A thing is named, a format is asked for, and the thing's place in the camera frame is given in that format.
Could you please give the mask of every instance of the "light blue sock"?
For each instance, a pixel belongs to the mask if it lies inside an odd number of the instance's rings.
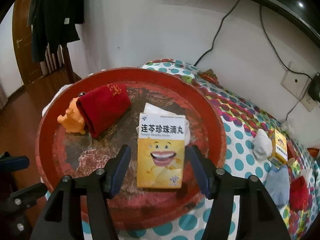
[[[267,175],[265,188],[277,206],[289,202],[290,182],[287,165],[277,169],[273,164]]]

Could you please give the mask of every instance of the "white teeth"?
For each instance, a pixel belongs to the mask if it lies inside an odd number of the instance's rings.
[[[156,154],[156,153],[153,153],[152,155],[154,157],[156,157],[156,158],[169,158],[169,157],[172,157],[174,155],[174,153],[167,153],[167,154]]]

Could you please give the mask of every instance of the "wooden post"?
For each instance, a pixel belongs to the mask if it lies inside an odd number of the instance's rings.
[[[68,80],[70,84],[73,84],[76,82],[76,77],[72,69],[69,50],[66,43],[62,44],[61,46],[62,46],[62,55],[63,55],[64,65],[67,71]]]

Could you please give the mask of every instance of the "red cloth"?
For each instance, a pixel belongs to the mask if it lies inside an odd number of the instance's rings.
[[[303,210],[308,204],[308,188],[303,176],[291,183],[289,203],[292,210]]]
[[[97,138],[124,114],[131,101],[126,85],[112,83],[79,97],[76,105],[92,137]]]

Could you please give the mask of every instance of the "red round tray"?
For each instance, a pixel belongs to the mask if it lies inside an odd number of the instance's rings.
[[[67,134],[57,122],[70,100],[80,92],[112,82],[127,85],[132,106],[124,116],[99,138],[87,132]],[[184,114],[190,122],[190,145],[199,146],[202,153],[217,167],[222,167],[226,152],[223,124],[208,99],[192,85],[177,76],[140,69],[117,68],[99,72],[75,83],[52,103],[39,125],[36,139],[36,164],[50,192],[63,175],[73,178],[89,175],[116,156],[123,144],[131,147],[132,158],[120,193],[108,200],[116,228],[135,230],[167,223],[185,214],[201,200],[202,195],[189,162],[185,163],[183,185],[179,190],[142,189],[136,186],[137,132],[139,113],[145,103]],[[81,199],[83,220],[88,221],[86,199]]]

